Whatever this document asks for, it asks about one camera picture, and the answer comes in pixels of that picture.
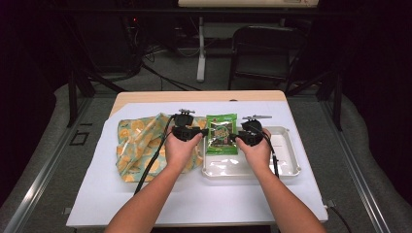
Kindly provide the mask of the dark equipment with red light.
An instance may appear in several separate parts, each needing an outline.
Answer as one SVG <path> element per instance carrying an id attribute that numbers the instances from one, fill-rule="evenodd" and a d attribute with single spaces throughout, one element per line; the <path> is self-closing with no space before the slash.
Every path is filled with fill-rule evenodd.
<path id="1" fill-rule="evenodd" d="M 122 17 L 79 15 L 77 26 L 86 52 L 98 72 L 132 74 L 140 69 L 131 30 Z"/>

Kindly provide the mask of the white plastic tray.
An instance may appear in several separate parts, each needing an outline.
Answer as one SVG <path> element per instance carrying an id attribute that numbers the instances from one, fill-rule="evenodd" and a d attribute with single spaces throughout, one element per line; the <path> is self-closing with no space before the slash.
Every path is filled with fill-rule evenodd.
<path id="1" fill-rule="evenodd" d="M 271 144 L 277 159 L 278 174 L 281 178 L 293 178 L 300 173 L 289 130 L 283 126 L 266 126 L 271 133 Z M 237 154 L 212 155 L 203 157 L 203 175 L 208 179 L 252 179 L 254 173 L 250 168 L 244 152 Z"/>

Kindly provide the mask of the black folding chair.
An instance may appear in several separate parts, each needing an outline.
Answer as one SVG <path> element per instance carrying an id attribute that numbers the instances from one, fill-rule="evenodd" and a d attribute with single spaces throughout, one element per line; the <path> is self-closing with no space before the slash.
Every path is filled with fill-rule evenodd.
<path id="1" fill-rule="evenodd" d="M 285 83 L 288 93 L 294 82 L 294 68 L 307 45 L 306 35 L 297 28 L 249 25 L 232 37 L 227 88 L 236 78 Z"/>

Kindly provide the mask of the black metal stand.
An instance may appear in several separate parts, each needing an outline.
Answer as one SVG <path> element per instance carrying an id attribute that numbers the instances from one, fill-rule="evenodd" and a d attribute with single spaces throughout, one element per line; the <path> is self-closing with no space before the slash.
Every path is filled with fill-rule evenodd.
<path id="1" fill-rule="evenodd" d="M 67 126 L 71 127 L 78 118 L 78 96 L 79 90 L 86 98 L 91 98 L 96 91 L 91 82 L 96 81 L 103 84 L 116 93 L 124 92 L 124 88 L 104 79 L 102 76 L 91 72 L 86 68 L 74 68 L 68 77 L 68 92 L 69 92 L 69 121 Z"/>
<path id="2" fill-rule="evenodd" d="M 298 87 L 294 87 L 287 92 L 288 96 L 294 96 L 301 91 L 309 88 L 315 83 L 320 83 L 320 87 L 317 90 L 315 96 L 319 101 L 327 101 L 332 98 L 332 122 L 335 127 L 341 131 L 341 106 L 342 106 L 342 77 L 338 72 L 326 71 L 320 74 L 318 77 L 304 82 Z"/>

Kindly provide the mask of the wooden table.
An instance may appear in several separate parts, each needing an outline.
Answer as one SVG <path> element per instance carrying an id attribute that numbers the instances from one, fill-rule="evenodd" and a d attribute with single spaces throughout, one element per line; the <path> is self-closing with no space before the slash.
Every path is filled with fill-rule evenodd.
<path id="1" fill-rule="evenodd" d="M 110 116 L 128 103 L 286 101 L 280 90 L 135 91 L 117 95 Z"/>

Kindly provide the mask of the person's right hand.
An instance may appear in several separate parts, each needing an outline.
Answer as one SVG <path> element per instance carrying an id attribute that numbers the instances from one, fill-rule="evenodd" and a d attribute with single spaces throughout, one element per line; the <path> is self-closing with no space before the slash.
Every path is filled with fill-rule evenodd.
<path id="1" fill-rule="evenodd" d="M 271 147 L 264 139 L 262 139 L 257 145 L 249 146 L 241 139 L 237 138 L 236 144 L 238 148 L 244 152 L 246 160 L 256 176 L 271 172 L 269 168 Z"/>

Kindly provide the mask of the white table mat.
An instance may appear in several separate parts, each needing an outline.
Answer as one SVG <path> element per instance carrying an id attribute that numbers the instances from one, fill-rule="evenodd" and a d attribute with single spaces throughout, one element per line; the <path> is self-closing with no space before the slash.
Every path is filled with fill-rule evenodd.
<path id="1" fill-rule="evenodd" d="M 116 168 L 118 124 L 122 119 L 173 115 L 180 109 L 197 116 L 235 113 L 239 117 L 263 116 L 265 127 L 283 126 L 290 135 L 300 166 L 298 175 L 282 182 L 321 221 L 328 220 L 321 193 L 306 155 L 289 104 L 286 101 L 223 101 L 129 103 L 106 120 L 92 161 L 67 219 L 69 227 L 104 227 L 131 198 L 136 184 L 124 182 Z M 157 219 L 158 227 L 272 224 L 274 218 L 258 181 L 249 179 L 212 180 L 199 168 L 179 177 Z"/>

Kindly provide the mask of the green snack packet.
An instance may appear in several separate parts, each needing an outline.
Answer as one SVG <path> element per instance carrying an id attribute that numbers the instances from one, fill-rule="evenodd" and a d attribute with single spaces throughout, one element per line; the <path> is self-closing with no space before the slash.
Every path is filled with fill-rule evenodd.
<path id="1" fill-rule="evenodd" d="M 212 155 L 233 155 L 237 148 L 230 139 L 236 133 L 237 114 L 208 115 L 207 128 L 209 130 L 206 153 Z"/>

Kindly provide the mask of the aluminium floor rail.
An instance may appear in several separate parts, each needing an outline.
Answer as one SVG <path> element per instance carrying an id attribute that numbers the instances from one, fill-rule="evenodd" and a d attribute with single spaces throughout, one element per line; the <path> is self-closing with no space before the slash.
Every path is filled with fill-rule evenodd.
<path id="1" fill-rule="evenodd" d="M 391 230 L 386 223 L 386 220 L 384 219 L 380 208 L 378 207 L 375 197 L 364 178 L 361 168 L 356 161 L 355 155 L 353 154 L 353 151 L 348 141 L 346 140 L 344 133 L 337 128 L 332 119 L 331 106 L 327 102 L 323 101 L 320 102 L 320 106 L 324 112 L 324 115 L 326 116 L 326 121 L 331 128 L 334 137 L 337 139 L 340 148 L 343 151 L 344 161 L 351 176 L 351 180 L 353 181 L 357 189 L 362 204 L 370 218 L 375 232 L 391 233 Z"/>
<path id="2" fill-rule="evenodd" d="M 83 100 L 78 118 L 68 127 L 64 105 L 57 105 L 22 178 L 0 208 L 0 233 L 80 233 L 66 222 L 101 129 L 92 106 L 91 99 Z"/>

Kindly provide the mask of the orange-print drawstring cloth bag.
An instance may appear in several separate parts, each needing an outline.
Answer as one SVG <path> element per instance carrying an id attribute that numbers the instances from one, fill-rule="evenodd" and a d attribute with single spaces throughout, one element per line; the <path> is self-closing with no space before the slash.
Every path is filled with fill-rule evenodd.
<path id="1" fill-rule="evenodd" d="M 159 150 L 159 156 L 145 178 L 145 182 L 151 181 L 167 165 L 165 146 L 161 146 L 160 142 L 168 120 L 169 115 L 158 114 L 120 121 L 116 166 L 120 177 L 125 182 L 139 182 L 157 150 Z"/>

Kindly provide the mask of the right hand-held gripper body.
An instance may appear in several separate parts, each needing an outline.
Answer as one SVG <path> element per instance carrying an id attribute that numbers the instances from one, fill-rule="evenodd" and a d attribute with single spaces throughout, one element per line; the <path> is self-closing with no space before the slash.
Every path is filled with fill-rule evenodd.
<path id="1" fill-rule="evenodd" d="M 269 116 L 244 116 L 245 122 L 241 123 L 242 131 L 240 138 L 248 146 L 255 146 L 262 140 L 270 143 L 270 138 L 263 132 L 263 127 L 260 123 L 262 118 L 269 118 Z"/>

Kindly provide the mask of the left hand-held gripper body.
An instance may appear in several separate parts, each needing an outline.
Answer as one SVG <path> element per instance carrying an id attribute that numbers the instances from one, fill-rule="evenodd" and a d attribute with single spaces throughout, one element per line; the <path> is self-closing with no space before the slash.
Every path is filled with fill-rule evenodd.
<path id="1" fill-rule="evenodd" d="M 192 111 L 180 110 L 178 114 L 173 115 L 174 126 L 172 127 L 173 135 L 181 141 L 192 139 L 192 131 L 190 129 L 193 122 Z"/>

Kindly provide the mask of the white desk leg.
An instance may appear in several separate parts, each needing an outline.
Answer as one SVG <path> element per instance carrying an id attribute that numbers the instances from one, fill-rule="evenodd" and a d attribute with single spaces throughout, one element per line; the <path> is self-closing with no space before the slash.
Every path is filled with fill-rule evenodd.
<path id="1" fill-rule="evenodd" d="M 197 66 L 197 77 L 196 80 L 200 83 L 205 81 L 205 68 L 206 68 L 206 57 L 205 57 L 205 40 L 203 31 L 203 18 L 199 19 L 198 23 L 198 39 L 199 39 L 199 57 Z"/>

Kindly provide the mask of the person's left hand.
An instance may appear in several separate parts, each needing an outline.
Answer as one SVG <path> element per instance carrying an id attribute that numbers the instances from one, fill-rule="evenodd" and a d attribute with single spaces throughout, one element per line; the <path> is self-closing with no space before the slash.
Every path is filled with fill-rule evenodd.
<path id="1" fill-rule="evenodd" d="M 188 164 L 194 148 L 201 139 L 201 133 L 195 135 L 189 141 L 181 141 L 170 133 L 165 143 L 166 168 L 181 173 Z"/>

